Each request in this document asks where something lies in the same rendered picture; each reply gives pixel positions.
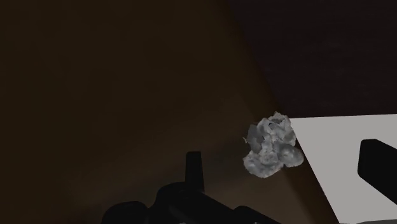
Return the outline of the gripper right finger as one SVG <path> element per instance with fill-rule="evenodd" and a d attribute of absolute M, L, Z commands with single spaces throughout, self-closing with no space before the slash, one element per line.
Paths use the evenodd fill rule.
<path fill-rule="evenodd" d="M 358 176 L 397 205 L 397 149 L 378 139 L 360 143 Z"/>

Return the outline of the grey crumpled lump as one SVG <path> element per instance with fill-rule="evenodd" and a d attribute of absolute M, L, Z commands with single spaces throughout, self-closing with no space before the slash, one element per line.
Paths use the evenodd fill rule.
<path fill-rule="evenodd" d="M 244 138 L 250 152 L 243 158 L 248 173 L 268 178 L 283 167 L 297 167 L 304 155 L 296 147 L 296 134 L 288 116 L 275 112 L 251 124 Z"/>

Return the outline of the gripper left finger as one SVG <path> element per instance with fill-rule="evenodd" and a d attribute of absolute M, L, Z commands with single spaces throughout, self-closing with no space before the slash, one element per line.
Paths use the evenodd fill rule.
<path fill-rule="evenodd" d="M 184 181 L 161 187 L 150 207 L 139 201 L 111 206 L 101 224 L 205 224 L 200 203 L 203 192 L 201 152 L 190 151 L 186 154 Z"/>

